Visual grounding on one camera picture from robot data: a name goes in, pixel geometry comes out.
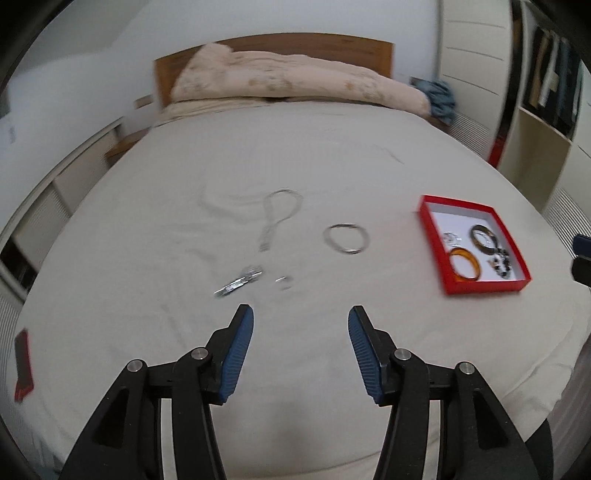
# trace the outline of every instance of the brown bangle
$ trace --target brown bangle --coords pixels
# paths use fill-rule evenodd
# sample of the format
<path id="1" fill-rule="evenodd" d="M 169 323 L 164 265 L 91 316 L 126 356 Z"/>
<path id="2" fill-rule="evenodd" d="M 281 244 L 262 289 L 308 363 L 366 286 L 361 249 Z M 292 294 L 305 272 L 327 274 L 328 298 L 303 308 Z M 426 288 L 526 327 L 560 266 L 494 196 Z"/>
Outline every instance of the brown bangle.
<path id="1" fill-rule="evenodd" d="M 454 255 L 459 255 L 460 257 L 463 257 L 470 262 L 470 264 L 472 265 L 472 268 L 474 269 L 474 275 L 475 275 L 474 277 L 464 277 L 463 275 L 460 275 L 456 271 L 455 268 L 453 268 L 452 257 Z M 456 281 L 476 281 L 480 278 L 480 274 L 481 274 L 480 264 L 478 263 L 478 260 L 476 259 L 476 257 L 474 256 L 473 253 L 466 250 L 465 248 L 456 247 L 456 248 L 452 248 L 449 251 L 448 256 L 450 259 L 449 263 L 452 265 L 454 275 L 456 276 Z"/>
<path id="2" fill-rule="evenodd" d="M 477 239 L 476 233 L 482 233 L 486 235 L 491 240 L 494 247 L 489 247 L 481 243 L 480 240 Z M 472 240 L 472 243 L 478 250 L 487 255 L 496 254 L 499 248 L 498 238 L 494 233 L 491 232 L 489 228 L 485 227 L 484 225 L 474 225 L 472 228 L 470 228 L 470 240 Z"/>

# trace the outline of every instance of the white bed sheet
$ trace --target white bed sheet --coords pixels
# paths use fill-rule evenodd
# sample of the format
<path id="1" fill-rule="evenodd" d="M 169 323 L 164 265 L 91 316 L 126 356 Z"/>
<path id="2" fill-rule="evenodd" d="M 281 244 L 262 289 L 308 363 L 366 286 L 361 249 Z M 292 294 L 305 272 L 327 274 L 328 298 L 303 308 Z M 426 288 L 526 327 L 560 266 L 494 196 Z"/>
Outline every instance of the white bed sheet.
<path id="1" fill-rule="evenodd" d="M 562 478 L 591 438 L 591 338 L 585 342 L 562 397 L 548 416 L 554 478 Z"/>
<path id="2" fill-rule="evenodd" d="M 262 198 L 282 188 L 303 195 L 302 209 L 260 253 Z M 495 207 L 533 281 L 519 294 L 445 296 L 415 213 L 422 194 Z M 367 229 L 365 252 L 323 242 L 340 222 Z M 253 264 L 265 268 L 257 283 L 213 297 Z M 65 459 L 130 359 L 173 361 L 249 303 L 255 330 L 236 393 L 213 410 L 228 476 L 371 479 L 389 409 L 365 393 L 349 309 L 364 305 L 426 362 L 472 361 L 527 438 L 589 334 L 591 297 L 569 268 L 509 182 L 412 114 L 309 102 L 179 120 L 111 169 L 48 254 L 18 324 L 35 381 L 20 409 Z M 294 281 L 282 291 L 284 275 Z M 425 478 L 435 464 L 430 452 Z"/>

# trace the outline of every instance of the wall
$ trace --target wall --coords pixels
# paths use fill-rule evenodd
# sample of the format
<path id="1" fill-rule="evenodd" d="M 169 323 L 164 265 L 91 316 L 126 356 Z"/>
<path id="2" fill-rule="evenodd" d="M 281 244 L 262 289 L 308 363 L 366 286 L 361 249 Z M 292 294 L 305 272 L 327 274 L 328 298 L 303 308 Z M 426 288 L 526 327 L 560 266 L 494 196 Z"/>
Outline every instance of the wall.
<path id="1" fill-rule="evenodd" d="M 438 0 L 74 0 L 44 30 L 9 83 L 16 140 L 0 145 L 0 228 L 35 185 L 99 129 L 150 125 L 154 59 L 223 38 L 310 31 L 396 44 L 394 77 L 431 79 Z M 0 137 L 7 137 L 0 131 Z"/>

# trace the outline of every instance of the metal screw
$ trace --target metal screw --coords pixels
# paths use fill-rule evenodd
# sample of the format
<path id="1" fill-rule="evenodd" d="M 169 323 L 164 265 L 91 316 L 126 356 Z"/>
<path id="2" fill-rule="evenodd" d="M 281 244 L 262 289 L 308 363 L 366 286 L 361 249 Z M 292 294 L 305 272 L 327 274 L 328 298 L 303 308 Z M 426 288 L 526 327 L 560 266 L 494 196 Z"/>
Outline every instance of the metal screw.
<path id="1" fill-rule="evenodd" d="M 398 348 L 394 352 L 394 356 L 398 358 L 398 360 L 409 360 L 412 357 L 412 353 L 405 348 Z"/>
<path id="2" fill-rule="evenodd" d="M 127 370 L 129 370 L 130 372 L 139 372 L 140 370 L 142 370 L 143 366 L 144 364 L 141 360 L 132 360 L 127 364 Z"/>
<path id="3" fill-rule="evenodd" d="M 208 355 L 209 355 L 209 352 L 207 351 L 206 348 L 203 348 L 202 346 L 199 348 L 196 348 L 195 350 L 193 350 L 191 352 L 191 356 L 195 360 L 203 360 L 203 359 L 207 358 Z"/>
<path id="4" fill-rule="evenodd" d="M 472 375 L 475 371 L 476 368 L 474 368 L 474 365 L 472 365 L 470 362 L 462 362 L 460 364 L 460 372 L 466 375 Z"/>

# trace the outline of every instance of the wooden nightstand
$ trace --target wooden nightstand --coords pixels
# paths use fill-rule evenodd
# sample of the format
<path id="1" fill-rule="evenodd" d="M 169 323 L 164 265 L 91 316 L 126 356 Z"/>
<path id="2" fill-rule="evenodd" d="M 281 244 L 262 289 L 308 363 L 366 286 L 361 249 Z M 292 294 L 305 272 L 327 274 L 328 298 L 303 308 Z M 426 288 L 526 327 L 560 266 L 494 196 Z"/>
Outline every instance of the wooden nightstand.
<path id="1" fill-rule="evenodd" d="M 123 155 L 133 147 L 137 142 L 139 142 L 146 133 L 148 133 L 150 129 L 145 128 L 140 130 L 139 132 L 135 132 L 133 134 L 127 135 L 124 137 L 118 144 L 116 144 L 113 148 L 111 148 L 106 154 L 105 159 L 107 160 L 107 164 L 109 168 L 115 165 Z"/>

